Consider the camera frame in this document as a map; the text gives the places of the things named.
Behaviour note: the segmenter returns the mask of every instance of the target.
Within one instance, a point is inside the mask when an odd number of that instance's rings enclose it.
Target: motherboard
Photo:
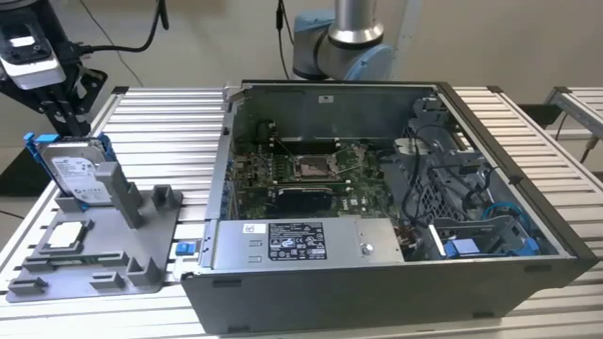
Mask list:
[[[396,219],[378,150],[367,141],[248,145],[234,163],[239,218]]]

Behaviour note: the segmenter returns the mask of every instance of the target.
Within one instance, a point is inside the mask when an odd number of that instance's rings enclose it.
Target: blue cable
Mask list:
[[[482,219],[485,220],[485,219],[489,218],[490,211],[494,208],[497,208],[497,207],[514,208],[519,212],[519,217],[525,221],[525,227],[527,228],[527,233],[530,234],[531,233],[531,222],[530,222],[530,219],[529,219],[525,211],[514,203],[494,203],[486,210],[483,210]]]

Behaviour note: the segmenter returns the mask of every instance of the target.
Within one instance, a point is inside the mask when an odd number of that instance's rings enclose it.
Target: gray holder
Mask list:
[[[139,192],[116,162],[102,163],[95,176],[114,205],[83,210],[74,197],[55,199],[60,211],[8,286],[8,302],[134,295],[162,289],[182,192],[170,185]],[[82,222],[82,231],[70,245],[51,248],[47,242],[63,222]]]

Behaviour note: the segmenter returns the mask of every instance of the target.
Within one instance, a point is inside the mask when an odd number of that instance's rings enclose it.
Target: aluminum extrusion table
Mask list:
[[[455,88],[561,215],[603,257],[603,185],[505,93]],[[131,88],[115,93],[92,124],[104,131],[124,174],[140,189],[171,184],[184,192],[175,243],[200,238],[223,120],[222,89]],[[51,184],[0,252],[0,295],[18,277],[56,213]],[[0,335],[163,338],[204,335],[175,276],[195,260],[176,258],[152,295],[10,304],[0,297]],[[503,319],[267,335],[267,338],[603,338],[603,264],[562,289],[538,292]]]

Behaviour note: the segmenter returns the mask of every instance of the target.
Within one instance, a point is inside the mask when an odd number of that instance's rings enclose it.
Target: white sticker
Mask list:
[[[243,224],[243,233],[266,233],[266,224]]]
[[[319,104],[332,104],[335,98],[332,95],[320,95],[319,96]]]
[[[52,261],[52,264],[56,266],[66,266],[66,265],[82,265],[82,260],[62,260],[62,261]]]
[[[76,242],[78,236],[82,232],[82,222],[64,222],[55,226],[55,230],[50,235],[47,244],[51,248],[70,247],[72,243]]]
[[[96,167],[83,157],[55,157],[55,168],[72,195],[86,203],[111,203],[103,183],[96,181]]]

